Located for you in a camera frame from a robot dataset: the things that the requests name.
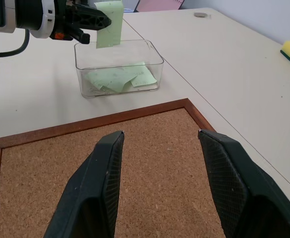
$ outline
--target clear plastic container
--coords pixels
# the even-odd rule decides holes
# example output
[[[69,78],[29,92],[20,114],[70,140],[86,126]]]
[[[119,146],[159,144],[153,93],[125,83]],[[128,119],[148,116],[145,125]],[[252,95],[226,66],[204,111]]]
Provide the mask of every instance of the clear plastic container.
[[[96,48],[96,42],[75,44],[75,64],[83,97],[156,90],[164,59],[150,41],[121,41]]]

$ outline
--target white table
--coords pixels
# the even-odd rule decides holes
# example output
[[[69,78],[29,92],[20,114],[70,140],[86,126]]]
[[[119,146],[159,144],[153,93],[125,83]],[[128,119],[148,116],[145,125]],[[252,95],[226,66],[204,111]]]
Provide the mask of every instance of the white table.
[[[285,155],[290,148],[281,146],[285,138],[283,144],[290,145],[290,132],[280,124],[290,121],[290,64],[277,43],[216,11],[198,11],[212,16],[195,18],[194,10],[124,16],[140,35],[125,22],[122,39],[151,40],[167,60],[154,92],[84,99],[73,42],[31,37],[25,52],[0,59],[0,137],[189,98],[218,132],[238,140],[290,199],[290,184],[283,178],[290,181],[290,156]],[[23,34],[0,34],[0,51],[18,48]],[[275,118],[278,108],[286,115]]]

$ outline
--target wooden frame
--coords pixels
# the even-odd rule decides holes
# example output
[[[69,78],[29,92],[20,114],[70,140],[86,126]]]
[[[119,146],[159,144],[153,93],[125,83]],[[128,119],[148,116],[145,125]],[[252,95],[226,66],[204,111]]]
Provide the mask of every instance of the wooden frame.
[[[52,137],[57,137],[61,135],[71,134],[83,130],[93,129],[126,120],[142,118],[158,113],[173,111],[181,108],[186,109],[186,111],[190,114],[190,116],[193,118],[193,120],[198,124],[198,126],[201,129],[215,131],[189,99],[181,99],[173,102],[162,103],[154,106],[139,108],[122,113],[116,113],[99,118],[82,120],[69,124],[30,131],[18,135],[2,137],[0,138],[0,160],[1,160],[1,151],[2,149],[5,148],[31,143],[39,140],[44,140]]]

